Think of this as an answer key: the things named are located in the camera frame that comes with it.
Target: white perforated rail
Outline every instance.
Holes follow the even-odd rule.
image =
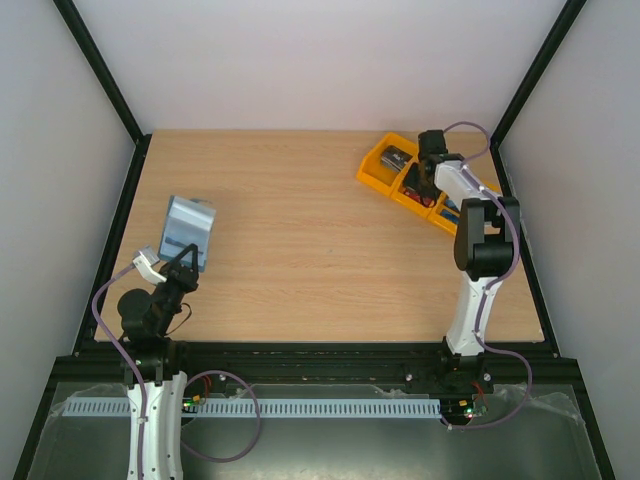
[[[440,418],[440,402],[427,399],[261,399],[263,418]],[[126,398],[72,398],[65,417],[128,417]],[[183,417],[252,418],[251,399],[210,398]]]

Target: gray floor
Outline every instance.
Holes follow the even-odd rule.
[[[86,386],[62,385],[56,400]],[[120,395],[98,387],[87,395]],[[362,387],[258,388],[263,397],[380,395]],[[584,424],[567,387],[534,390],[531,401],[507,424],[483,431],[448,432],[437,420],[267,419],[255,449],[229,464],[209,464],[182,454],[185,479],[378,480],[378,479],[597,479]],[[500,417],[521,398],[517,387],[489,396]],[[244,448],[253,432],[248,419],[196,419],[183,439],[204,453],[226,456]],[[129,420],[52,415],[30,479],[125,479]]]

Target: gray wall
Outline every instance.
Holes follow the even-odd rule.
[[[0,478],[69,354],[133,144],[52,1],[0,15]]]
[[[565,356],[621,479],[640,455],[640,3],[592,0],[503,153]]]
[[[492,128],[564,0],[77,0],[143,130]]]

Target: light wood surface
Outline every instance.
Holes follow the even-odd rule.
[[[170,195],[205,199],[217,210],[210,260],[185,299],[193,317],[172,338],[440,341],[461,281],[453,237],[356,180],[383,134],[155,132],[116,271],[136,249],[158,247]],[[484,140],[447,142],[470,155]],[[498,184],[489,156],[473,169]],[[131,273],[108,292],[103,314],[117,335],[118,299],[147,285]],[[487,338],[543,338],[522,267],[496,297]]]

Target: black metal frame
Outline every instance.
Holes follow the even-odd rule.
[[[73,1],[53,1],[136,145],[96,274],[93,296],[113,272],[151,135],[144,135],[140,130]],[[491,138],[491,155],[502,191],[507,195],[511,194],[511,187],[500,156],[500,145],[585,3],[586,0],[568,0],[565,3]],[[612,479],[614,473],[578,364],[575,360],[560,357],[527,242],[522,242],[521,254],[544,341],[502,343],[494,346],[515,350],[524,355],[532,365],[536,383],[573,386],[602,477]],[[110,344],[94,340],[95,330],[96,323],[88,302],[73,355],[59,357],[55,362],[14,479],[24,479],[28,475],[59,382],[122,381],[120,357]],[[193,372],[210,368],[230,370],[249,383],[373,382],[381,387],[403,388],[411,393],[429,393],[426,383],[420,380],[424,377],[421,370],[425,365],[437,361],[439,348],[439,343],[190,343],[189,365]],[[525,369],[518,360],[492,354],[487,355],[486,360],[487,368],[496,383],[516,383],[526,378]],[[414,378],[411,382],[406,381],[408,373]],[[227,386],[216,380],[213,388],[221,392]]]

